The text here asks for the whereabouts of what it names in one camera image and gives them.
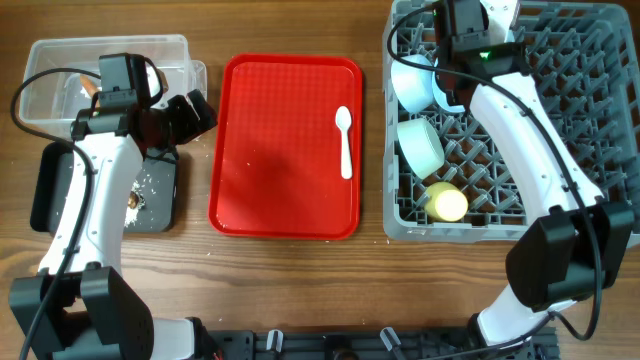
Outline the brown food scrap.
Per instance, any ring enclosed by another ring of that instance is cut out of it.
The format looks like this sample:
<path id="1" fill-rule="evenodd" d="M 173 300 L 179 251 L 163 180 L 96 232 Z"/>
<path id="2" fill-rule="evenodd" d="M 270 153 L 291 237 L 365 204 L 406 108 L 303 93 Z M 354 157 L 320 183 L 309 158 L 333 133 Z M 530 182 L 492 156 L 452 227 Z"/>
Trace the brown food scrap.
<path id="1" fill-rule="evenodd" d="M 144 206 L 144 198 L 137 192 L 132 190 L 129 194 L 127 206 L 132 209 L 140 209 Z"/>

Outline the orange carrot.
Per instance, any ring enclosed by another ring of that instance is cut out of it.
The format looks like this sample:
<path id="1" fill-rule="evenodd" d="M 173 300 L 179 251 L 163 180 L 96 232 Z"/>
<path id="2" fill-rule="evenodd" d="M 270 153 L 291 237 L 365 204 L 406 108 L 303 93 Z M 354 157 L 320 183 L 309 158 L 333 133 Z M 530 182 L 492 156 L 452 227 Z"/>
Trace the orange carrot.
<path id="1" fill-rule="evenodd" d="M 80 75 L 79 80 L 89 99 L 100 91 L 100 88 L 87 75 Z"/>

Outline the white rice pile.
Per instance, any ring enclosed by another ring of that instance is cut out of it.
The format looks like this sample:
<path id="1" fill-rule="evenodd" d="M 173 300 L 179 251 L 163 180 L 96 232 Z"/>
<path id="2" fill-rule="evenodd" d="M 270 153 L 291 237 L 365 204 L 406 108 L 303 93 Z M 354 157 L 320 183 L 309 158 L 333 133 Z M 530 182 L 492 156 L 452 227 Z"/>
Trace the white rice pile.
<path id="1" fill-rule="evenodd" d="M 132 190 L 137 191 L 143 197 L 142 186 L 139 184 L 139 182 L 137 180 L 134 181 L 134 183 L 132 185 L 132 188 L 131 188 L 131 191 Z M 140 209 L 132 210 L 127 206 L 126 214 L 125 214 L 124 227 L 125 228 L 129 228 L 129 227 L 135 225 L 137 223 L 137 219 L 138 219 L 139 213 L 142 210 L 144 210 L 145 208 L 146 208 L 146 200 L 145 200 L 145 198 L 144 198 L 144 206 L 142 208 L 140 208 Z"/>

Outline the white plastic spoon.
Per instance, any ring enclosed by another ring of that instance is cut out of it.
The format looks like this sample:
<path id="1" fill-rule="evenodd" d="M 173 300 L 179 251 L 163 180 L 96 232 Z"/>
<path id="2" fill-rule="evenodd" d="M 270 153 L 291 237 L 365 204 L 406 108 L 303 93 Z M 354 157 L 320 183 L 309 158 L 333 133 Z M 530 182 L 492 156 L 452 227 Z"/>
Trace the white plastic spoon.
<path id="1" fill-rule="evenodd" d="M 341 160 L 340 172 L 343 179 L 348 180 L 353 176 L 351 151 L 348 131 L 352 125 L 352 118 L 346 106 L 340 106 L 335 115 L 335 123 L 340 131 L 341 137 Z"/>

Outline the light blue rice bowl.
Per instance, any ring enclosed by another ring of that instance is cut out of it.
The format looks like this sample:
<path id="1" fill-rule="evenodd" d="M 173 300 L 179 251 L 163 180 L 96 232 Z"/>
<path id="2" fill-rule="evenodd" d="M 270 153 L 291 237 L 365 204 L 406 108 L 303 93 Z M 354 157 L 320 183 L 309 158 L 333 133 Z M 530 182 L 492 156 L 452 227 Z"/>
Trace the light blue rice bowl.
<path id="1" fill-rule="evenodd" d="M 391 82 L 395 95 L 409 113 L 425 110 L 434 102 L 432 72 L 394 60 L 391 65 Z"/>

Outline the green bowl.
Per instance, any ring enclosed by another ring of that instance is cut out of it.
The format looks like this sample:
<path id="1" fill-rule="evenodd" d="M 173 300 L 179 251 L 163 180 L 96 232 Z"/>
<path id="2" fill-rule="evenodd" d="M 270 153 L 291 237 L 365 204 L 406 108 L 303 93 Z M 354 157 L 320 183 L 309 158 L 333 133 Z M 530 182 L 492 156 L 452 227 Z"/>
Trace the green bowl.
<path id="1" fill-rule="evenodd" d="M 411 170 L 425 179 L 444 165 L 444 149 L 435 128 L 426 118 L 400 122 L 397 136 Z"/>

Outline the light blue plate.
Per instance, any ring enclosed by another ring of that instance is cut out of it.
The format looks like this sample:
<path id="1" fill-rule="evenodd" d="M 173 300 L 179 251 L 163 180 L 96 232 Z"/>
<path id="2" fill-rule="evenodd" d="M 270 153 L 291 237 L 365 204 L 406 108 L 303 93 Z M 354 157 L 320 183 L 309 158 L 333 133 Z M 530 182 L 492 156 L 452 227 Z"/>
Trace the light blue plate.
<path id="1" fill-rule="evenodd" d="M 428 89 L 431 93 L 432 103 L 434 105 L 437 105 L 445 113 L 461 114 L 465 112 L 465 107 L 463 105 L 451 105 L 448 102 L 446 94 L 438 85 L 436 73 L 434 71 L 430 72 L 428 84 Z"/>

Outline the yellow cup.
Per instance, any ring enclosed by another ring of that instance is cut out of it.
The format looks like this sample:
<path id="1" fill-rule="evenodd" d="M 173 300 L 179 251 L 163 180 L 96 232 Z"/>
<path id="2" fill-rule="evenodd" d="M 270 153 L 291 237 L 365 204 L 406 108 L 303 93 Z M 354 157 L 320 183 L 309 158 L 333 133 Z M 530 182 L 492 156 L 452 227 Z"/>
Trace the yellow cup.
<path id="1" fill-rule="evenodd" d="M 438 221 L 456 222 L 468 211 L 468 200 L 454 185 L 448 182 L 437 182 L 426 188 L 428 197 L 424 209 L 426 213 Z"/>

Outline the white tissue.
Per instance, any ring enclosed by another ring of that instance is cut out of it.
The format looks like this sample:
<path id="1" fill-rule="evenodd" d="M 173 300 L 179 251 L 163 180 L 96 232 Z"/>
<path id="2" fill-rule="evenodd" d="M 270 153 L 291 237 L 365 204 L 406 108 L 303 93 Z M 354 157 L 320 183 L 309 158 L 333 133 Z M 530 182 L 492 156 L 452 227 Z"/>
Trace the white tissue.
<path id="1" fill-rule="evenodd" d="M 150 90 L 150 94 L 151 95 L 157 95 L 159 92 L 164 94 L 164 93 L 166 93 L 168 91 L 167 81 L 166 81 L 166 78 L 165 78 L 165 76 L 163 74 L 158 76 L 156 74 L 154 68 L 151 67 L 150 65 L 146 66 L 146 72 L 147 72 L 147 80 L 148 80 L 149 90 Z M 98 84 L 98 81 L 93 79 L 93 78 L 91 78 L 91 77 L 89 77 L 89 78 L 100 88 L 100 91 L 101 91 L 102 87 Z M 82 86 L 80 88 L 80 93 L 85 98 L 89 99 L 87 94 L 84 92 Z"/>

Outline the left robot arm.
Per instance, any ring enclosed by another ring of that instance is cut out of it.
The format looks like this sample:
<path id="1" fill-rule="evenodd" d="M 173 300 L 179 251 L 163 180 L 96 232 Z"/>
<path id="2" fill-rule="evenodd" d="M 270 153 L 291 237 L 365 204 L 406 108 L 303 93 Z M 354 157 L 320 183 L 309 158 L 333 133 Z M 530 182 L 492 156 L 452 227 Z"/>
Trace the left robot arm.
<path id="1" fill-rule="evenodd" d="M 79 111 L 63 145 L 73 174 L 54 239 L 34 276 L 14 280 L 10 308 L 24 332 L 21 355 L 40 359 L 219 359 L 201 320 L 156 319 L 121 273 L 133 183 L 159 160 L 215 127 L 199 91 L 171 98 L 148 78 L 153 62 L 119 53 L 99 59 L 101 88 Z"/>

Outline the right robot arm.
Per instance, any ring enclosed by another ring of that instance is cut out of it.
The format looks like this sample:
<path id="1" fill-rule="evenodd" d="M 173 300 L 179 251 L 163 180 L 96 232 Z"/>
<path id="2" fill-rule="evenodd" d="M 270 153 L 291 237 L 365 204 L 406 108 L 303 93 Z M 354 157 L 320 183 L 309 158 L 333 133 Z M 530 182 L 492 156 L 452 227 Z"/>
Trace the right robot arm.
<path id="1" fill-rule="evenodd" d="M 506 257 L 507 287 L 473 318 L 486 346 L 514 347 L 564 309 L 591 299 L 581 340 L 614 285 L 634 214 L 604 199 L 544 110 L 526 59 L 509 32 L 516 1 L 437 1 L 438 85 L 495 143 L 520 193 L 528 228 Z"/>

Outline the grey dishwasher rack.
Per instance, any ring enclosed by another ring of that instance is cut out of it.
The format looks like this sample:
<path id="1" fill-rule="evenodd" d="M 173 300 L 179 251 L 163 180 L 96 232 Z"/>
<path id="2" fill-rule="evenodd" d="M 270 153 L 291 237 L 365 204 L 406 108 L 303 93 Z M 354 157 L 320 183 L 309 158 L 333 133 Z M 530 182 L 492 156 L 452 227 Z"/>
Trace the grey dishwasher rack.
<path id="1" fill-rule="evenodd" d="M 606 199 L 639 205 L 639 61 L 626 10 L 616 4 L 525 1 L 513 29 L 526 46 L 542 105 L 582 171 Z M 384 87 L 383 226 L 396 240 L 474 243 L 517 240 L 527 217 L 516 183 L 483 127 L 468 113 L 431 105 L 417 113 L 437 131 L 444 165 L 420 179 L 404 158 L 397 126 L 412 115 Z M 459 221 L 425 209 L 426 188 L 456 186 Z"/>

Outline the black plastic tray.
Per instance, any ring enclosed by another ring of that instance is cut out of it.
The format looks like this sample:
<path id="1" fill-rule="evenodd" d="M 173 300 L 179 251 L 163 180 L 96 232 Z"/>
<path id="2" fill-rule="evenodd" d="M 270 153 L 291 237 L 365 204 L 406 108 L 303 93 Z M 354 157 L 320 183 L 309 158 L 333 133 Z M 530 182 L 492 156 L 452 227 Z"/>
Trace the black plastic tray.
<path id="1" fill-rule="evenodd" d="M 45 147 L 30 216 L 31 228 L 54 234 L 61 221 L 73 174 L 73 153 L 51 143 Z M 151 233 L 169 230 L 174 221 L 178 158 L 176 153 L 150 148 L 135 180 L 142 186 L 146 208 L 128 233 Z"/>

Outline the red serving tray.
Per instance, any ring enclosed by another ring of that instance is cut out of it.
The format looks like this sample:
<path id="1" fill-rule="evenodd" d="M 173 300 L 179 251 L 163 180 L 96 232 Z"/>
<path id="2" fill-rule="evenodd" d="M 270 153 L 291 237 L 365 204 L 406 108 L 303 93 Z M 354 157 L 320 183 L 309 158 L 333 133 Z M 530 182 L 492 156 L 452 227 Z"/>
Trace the red serving tray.
<path id="1" fill-rule="evenodd" d="M 363 72 L 338 56 L 239 54 L 224 69 L 208 218 L 226 236 L 343 240 L 360 222 Z M 349 109 L 353 176 L 335 123 Z"/>

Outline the clear plastic bin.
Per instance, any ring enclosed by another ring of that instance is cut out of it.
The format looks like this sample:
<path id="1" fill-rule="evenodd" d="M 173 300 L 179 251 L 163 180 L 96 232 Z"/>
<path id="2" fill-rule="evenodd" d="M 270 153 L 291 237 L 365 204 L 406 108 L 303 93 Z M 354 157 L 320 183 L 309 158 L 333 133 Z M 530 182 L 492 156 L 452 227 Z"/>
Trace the clear plastic bin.
<path id="1" fill-rule="evenodd" d="M 98 73 L 99 57 L 116 53 L 143 55 L 164 73 L 168 91 L 156 105 L 158 109 L 167 107 L 173 96 L 194 89 L 207 94 L 206 66 L 191 58 L 188 41 L 180 34 L 39 40 L 31 47 L 24 78 L 55 68 Z M 77 113 L 90 103 L 91 96 L 77 73 L 56 73 L 32 82 L 23 90 L 19 117 L 39 131 L 68 139 Z"/>

